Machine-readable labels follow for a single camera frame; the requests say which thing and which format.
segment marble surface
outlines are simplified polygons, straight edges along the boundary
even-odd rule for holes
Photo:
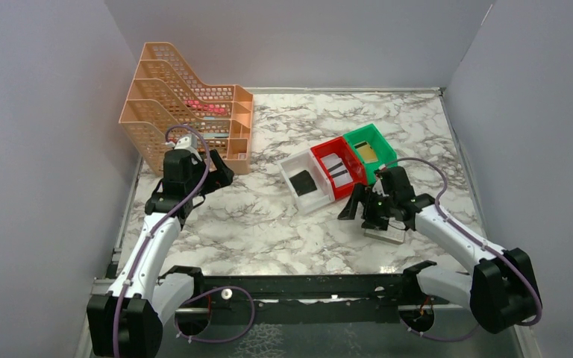
[[[444,170],[442,203],[480,233],[439,97],[434,93],[256,95],[252,173],[208,195],[189,217],[162,271],[198,266],[206,274],[366,274],[400,272],[423,260],[462,266],[415,232],[395,245],[365,237],[360,220],[338,221],[347,199],[309,215],[298,213],[276,162],[368,123],[377,125],[398,157],[421,157]],[[405,162],[417,193],[435,195],[442,182],[420,163]],[[159,178],[144,164],[123,241],[120,269],[142,227],[144,203]]]

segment white round knob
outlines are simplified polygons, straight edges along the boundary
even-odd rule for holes
[[[224,289],[221,291],[221,297],[223,297],[224,300],[230,299],[232,295],[233,293],[230,289]]]

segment red object in organizer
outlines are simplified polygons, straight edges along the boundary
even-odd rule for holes
[[[310,151],[313,152],[313,156],[319,162],[319,165],[322,167],[322,170],[324,170],[324,174],[326,175],[326,177],[331,180],[331,185],[333,187],[333,194],[335,196],[335,200],[339,200],[341,198],[349,196],[352,193],[352,188],[355,185],[355,183],[362,183],[368,185],[368,177],[366,175],[365,168],[363,168],[363,164],[361,163],[359,158],[357,158],[357,155],[352,151],[352,149],[345,141],[343,136],[331,139],[328,142],[324,142],[320,145],[316,145],[312,147]],[[352,177],[352,182],[350,182],[349,184],[337,187],[335,185],[335,181],[331,177],[331,173],[324,166],[322,158],[332,153],[337,154],[337,156],[341,158],[346,169],[350,173],[350,176]]]

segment green bin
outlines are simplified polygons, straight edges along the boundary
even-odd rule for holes
[[[383,164],[396,160],[396,152],[394,152],[394,149],[388,144],[387,140],[381,135],[381,132],[379,132],[375,125],[370,124],[348,132],[344,134],[344,139],[359,160],[361,160],[363,167],[366,168],[368,184],[373,184],[377,181],[375,177],[376,169]],[[368,155],[370,148],[368,148],[367,145],[374,151],[376,158],[372,155]]]

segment desk organizer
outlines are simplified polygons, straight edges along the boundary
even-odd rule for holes
[[[367,125],[279,160],[278,168],[299,211],[308,214],[349,196],[356,183],[374,183],[375,170],[395,159],[375,125]]]
[[[253,109],[254,96],[237,84],[209,85],[201,81],[171,43],[145,43],[140,60],[165,60],[203,101],[233,101]]]
[[[248,174],[253,95],[237,85],[204,84],[169,43],[146,43],[142,58],[119,124],[153,172],[163,174],[163,155],[170,149],[164,133],[183,124],[200,132],[234,173]],[[186,134],[175,129],[169,137]],[[200,141],[198,150],[204,151]]]

